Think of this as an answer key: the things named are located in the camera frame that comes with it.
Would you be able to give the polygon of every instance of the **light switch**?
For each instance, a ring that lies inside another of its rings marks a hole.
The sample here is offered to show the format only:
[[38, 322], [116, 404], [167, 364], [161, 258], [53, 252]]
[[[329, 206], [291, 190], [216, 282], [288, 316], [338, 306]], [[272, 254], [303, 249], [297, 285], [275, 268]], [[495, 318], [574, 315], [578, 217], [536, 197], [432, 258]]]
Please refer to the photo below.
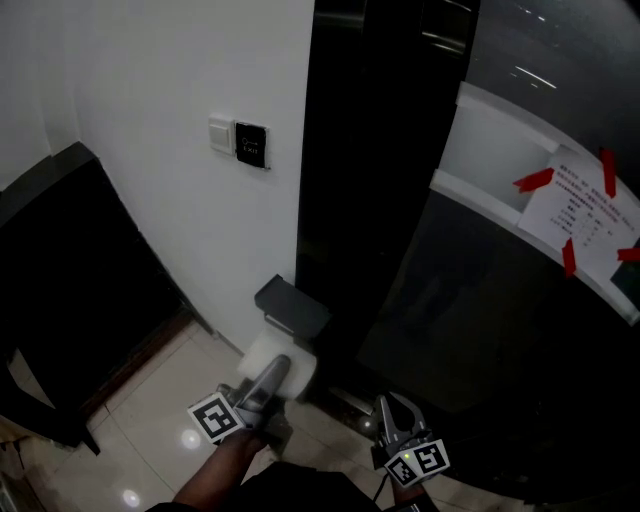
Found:
[[235, 136], [233, 119], [212, 114], [209, 117], [209, 143], [217, 151], [228, 155], [235, 154]]

